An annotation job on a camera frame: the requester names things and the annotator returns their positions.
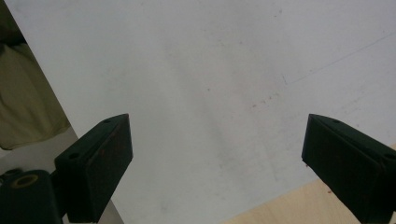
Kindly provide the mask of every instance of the black plastic part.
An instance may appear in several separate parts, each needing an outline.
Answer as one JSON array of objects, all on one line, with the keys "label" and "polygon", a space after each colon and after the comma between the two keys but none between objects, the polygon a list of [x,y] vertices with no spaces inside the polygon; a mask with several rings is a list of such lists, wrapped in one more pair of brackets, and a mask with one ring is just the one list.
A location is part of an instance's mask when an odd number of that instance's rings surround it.
[{"label": "black plastic part", "polygon": [[8,178],[0,188],[0,223],[61,224],[50,174],[34,170]]},{"label": "black plastic part", "polygon": [[345,123],[309,115],[303,161],[361,223],[389,223],[396,152]]},{"label": "black plastic part", "polygon": [[55,159],[71,222],[98,222],[133,158],[127,114],[106,119]]}]

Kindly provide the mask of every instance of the screw hole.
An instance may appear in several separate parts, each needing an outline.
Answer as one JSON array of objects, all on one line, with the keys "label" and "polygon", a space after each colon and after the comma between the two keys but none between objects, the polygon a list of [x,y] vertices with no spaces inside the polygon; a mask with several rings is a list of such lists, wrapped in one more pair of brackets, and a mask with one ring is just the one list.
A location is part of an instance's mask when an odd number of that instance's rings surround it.
[{"label": "screw hole", "polygon": [[31,186],[37,179],[38,175],[25,175],[12,182],[11,187],[13,189],[22,189]]},{"label": "screw hole", "polygon": [[77,158],[77,157],[79,157],[79,154],[78,154],[78,153],[73,153],[73,154],[71,154],[71,155],[69,156],[69,159],[70,159],[70,160],[73,160],[73,159],[75,159],[75,158]]},{"label": "screw hole", "polygon": [[385,157],[390,160],[396,160],[396,156],[393,154],[385,154]]}]

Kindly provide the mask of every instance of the beige cloth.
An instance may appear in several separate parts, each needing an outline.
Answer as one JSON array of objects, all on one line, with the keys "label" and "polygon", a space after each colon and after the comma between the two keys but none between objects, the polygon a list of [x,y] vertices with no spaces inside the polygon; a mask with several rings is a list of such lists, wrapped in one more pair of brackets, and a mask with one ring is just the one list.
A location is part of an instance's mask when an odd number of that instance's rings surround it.
[{"label": "beige cloth", "polygon": [[26,44],[0,44],[0,147],[43,141],[70,126]]}]

